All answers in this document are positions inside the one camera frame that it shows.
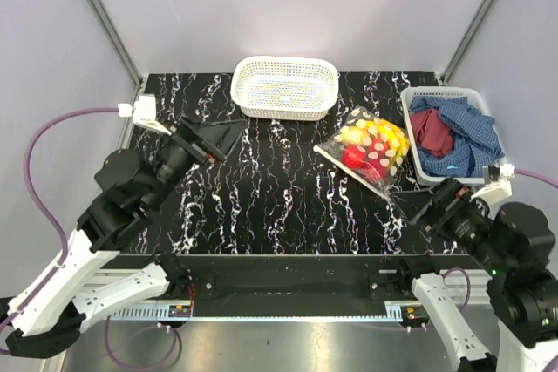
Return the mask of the polka dot zip top bag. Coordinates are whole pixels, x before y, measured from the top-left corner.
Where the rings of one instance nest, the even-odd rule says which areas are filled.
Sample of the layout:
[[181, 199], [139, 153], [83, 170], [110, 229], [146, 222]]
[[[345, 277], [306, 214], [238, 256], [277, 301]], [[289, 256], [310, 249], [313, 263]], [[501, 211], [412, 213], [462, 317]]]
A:
[[400, 171], [400, 168], [392, 177], [380, 179], [378, 173], [367, 162], [367, 166], [361, 170], [352, 171], [341, 163], [342, 153], [347, 145], [357, 145], [366, 150], [368, 160], [368, 150], [366, 146], [371, 145], [371, 138], [367, 132], [367, 122], [375, 118], [380, 118], [362, 106], [352, 109], [347, 119], [340, 125], [339, 129], [325, 142], [315, 145], [313, 150], [336, 167], [374, 192], [376, 195], [386, 199], [389, 195], [391, 183]]

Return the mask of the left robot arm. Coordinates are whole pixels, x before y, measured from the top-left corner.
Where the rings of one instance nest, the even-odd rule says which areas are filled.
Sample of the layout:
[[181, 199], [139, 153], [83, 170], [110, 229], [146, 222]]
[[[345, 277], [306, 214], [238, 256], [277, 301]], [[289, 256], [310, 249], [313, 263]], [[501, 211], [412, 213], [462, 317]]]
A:
[[165, 127], [150, 159], [133, 149], [108, 155], [94, 176], [101, 193], [78, 218], [60, 254], [21, 294], [1, 300], [1, 325], [12, 328], [2, 354], [48, 359], [123, 308], [186, 293], [191, 272], [171, 254], [98, 290], [84, 286], [149, 227], [149, 214], [160, 210], [192, 166], [225, 160], [245, 127], [242, 119], [201, 123], [181, 117]]

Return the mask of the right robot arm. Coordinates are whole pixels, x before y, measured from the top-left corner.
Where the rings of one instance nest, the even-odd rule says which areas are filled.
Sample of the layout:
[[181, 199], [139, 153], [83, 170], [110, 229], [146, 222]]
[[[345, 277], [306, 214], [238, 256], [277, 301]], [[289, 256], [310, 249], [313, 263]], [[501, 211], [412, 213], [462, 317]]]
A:
[[555, 371], [557, 279], [548, 269], [555, 235], [547, 217], [533, 206], [508, 202], [491, 218], [488, 204], [456, 179], [443, 180], [429, 194], [413, 222], [456, 242], [489, 275], [498, 353], [491, 354], [471, 330], [428, 257], [400, 263], [398, 293], [425, 309], [455, 371]]

